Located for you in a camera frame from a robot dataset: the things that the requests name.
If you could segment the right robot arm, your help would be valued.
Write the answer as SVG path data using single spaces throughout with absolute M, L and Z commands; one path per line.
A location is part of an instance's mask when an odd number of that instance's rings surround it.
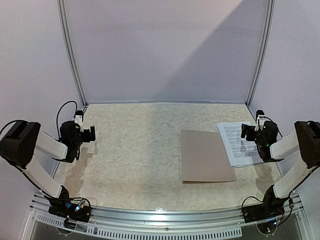
M 265 192 L 258 208 L 262 218 L 269 218 L 281 209 L 293 191 L 320 167 L 319 122 L 297 121 L 287 136 L 278 140 L 278 134 L 278 125 L 270 120 L 263 125 L 241 125 L 241 137 L 255 143 L 258 155 L 265 163 L 280 162 L 298 153 L 291 169 Z

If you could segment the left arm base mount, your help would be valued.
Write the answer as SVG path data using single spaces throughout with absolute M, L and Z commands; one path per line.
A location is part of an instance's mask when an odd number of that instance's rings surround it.
M 83 197 L 74 198 L 49 198 L 48 212 L 52 215 L 63 217 L 68 220 L 88 223 L 91 217 L 92 207 L 88 199 Z

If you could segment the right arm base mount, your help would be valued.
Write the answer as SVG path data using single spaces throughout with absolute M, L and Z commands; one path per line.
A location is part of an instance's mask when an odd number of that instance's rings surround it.
M 274 219 L 285 213 L 284 201 L 277 203 L 258 203 L 241 207 L 245 223 Z

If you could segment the brown paper folder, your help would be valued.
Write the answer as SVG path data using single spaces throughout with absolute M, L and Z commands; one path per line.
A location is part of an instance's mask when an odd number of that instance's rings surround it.
M 237 181 L 235 168 L 230 165 L 218 132 L 182 129 L 180 142 L 183 184 Z

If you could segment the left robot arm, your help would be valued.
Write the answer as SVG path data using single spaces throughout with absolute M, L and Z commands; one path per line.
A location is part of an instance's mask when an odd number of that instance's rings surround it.
M 60 138 L 55 139 L 42 130 L 39 122 L 12 120 L 0 130 L 0 156 L 40 190 L 63 217 L 70 217 L 75 210 L 68 190 L 48 174 L 35 152 L 58 162 L 73 163 L 80 158 L 82 144 L 96 140 L 96 130 L 94 126 L 82 129 L 74 121 L 64 122 L 60 130 Z

